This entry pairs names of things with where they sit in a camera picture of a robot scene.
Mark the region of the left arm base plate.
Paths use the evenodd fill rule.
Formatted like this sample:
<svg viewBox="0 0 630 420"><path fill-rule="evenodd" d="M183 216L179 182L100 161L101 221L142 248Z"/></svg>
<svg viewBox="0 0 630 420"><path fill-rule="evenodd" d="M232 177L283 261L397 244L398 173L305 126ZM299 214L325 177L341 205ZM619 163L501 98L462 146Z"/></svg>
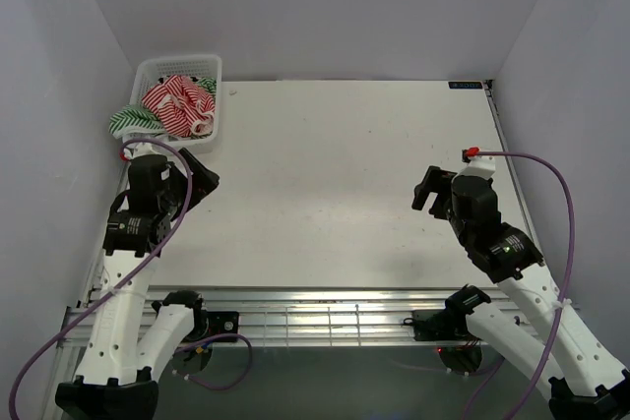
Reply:
<svg viewBox="0 0 630 420"><path fill-rule="evenodd" d="M236 342L239 333L240 314L236 311L206 311L202 312L204 329L202 339L222 335L218 342Z"/></svg>

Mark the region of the green striped tank top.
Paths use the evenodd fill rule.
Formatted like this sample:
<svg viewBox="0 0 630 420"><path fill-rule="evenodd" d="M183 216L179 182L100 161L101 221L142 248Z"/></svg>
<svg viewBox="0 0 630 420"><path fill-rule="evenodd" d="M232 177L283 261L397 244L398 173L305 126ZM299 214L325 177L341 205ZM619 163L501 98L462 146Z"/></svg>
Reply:
<svg viewBox="0 0 630 420"><path fill-rule="evenodd" d="M167 135L155 115L142 105L142 98L114 113L108 125L109 133L117 139L131 134Z"/></svg>

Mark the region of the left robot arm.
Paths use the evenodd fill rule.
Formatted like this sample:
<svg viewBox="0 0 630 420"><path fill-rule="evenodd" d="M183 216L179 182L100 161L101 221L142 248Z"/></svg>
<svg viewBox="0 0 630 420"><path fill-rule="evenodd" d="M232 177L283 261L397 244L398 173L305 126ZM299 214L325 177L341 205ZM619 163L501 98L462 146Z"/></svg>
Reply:
<svg viewBox="0 0 630 420"><path fill-rule="evenodd" d="M158 381L184 340L198 340L209 318L191 291L170 294L140 332L152 278L165 243L183 216L219 185L219 176L189 150L135 156L128 187L107 219L99 298L83 359L73 380L58 385L55 403L72 419L151 419Z"/></svg>

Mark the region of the red striped tank top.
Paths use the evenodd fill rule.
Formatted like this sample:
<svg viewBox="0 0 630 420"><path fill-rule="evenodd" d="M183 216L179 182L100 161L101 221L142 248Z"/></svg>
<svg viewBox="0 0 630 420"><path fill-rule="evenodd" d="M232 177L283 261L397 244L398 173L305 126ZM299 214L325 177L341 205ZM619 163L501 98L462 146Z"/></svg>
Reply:
<svg viewBox="0 0 630 420"><path fill-rule="evenodd" d="M171 75L159 78L143 96L142 105L177 139L199 139L214 130L217 81Z"/></svg>

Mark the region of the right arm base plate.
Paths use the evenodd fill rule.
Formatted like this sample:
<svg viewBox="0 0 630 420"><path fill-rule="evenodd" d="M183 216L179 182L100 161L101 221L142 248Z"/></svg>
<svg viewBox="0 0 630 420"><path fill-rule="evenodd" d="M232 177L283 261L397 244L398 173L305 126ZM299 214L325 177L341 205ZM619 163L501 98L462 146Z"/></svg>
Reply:
<svg viewBox="0 0 630 420"><path fill-rule="evenodd" d="M446 309L432 315L423 311L412 311L403 319L402 325L413 329L415 341L462 341L469 336L466 326Z"/></svg>

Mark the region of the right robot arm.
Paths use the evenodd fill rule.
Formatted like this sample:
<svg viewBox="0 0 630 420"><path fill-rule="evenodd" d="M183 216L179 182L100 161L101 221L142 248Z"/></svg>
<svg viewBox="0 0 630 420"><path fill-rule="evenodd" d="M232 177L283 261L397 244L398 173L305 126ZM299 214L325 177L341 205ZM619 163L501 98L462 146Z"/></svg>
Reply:
<svg viewBox="0 0 630 420"><path fill-rule="evenodd" d="M522 230L503 220L493 189L498 152L470 148L459 172L427 168L414 187L413 210L448 222L473 265L520 309L535 330L529 334L491 297L467 284L443 309L405 319L417 340L489 344L529 381L512 419L538 391L556 419L623 419L629 414L629 369L590 331L566 296L575 243L570 241L562 282Z"/></svg>

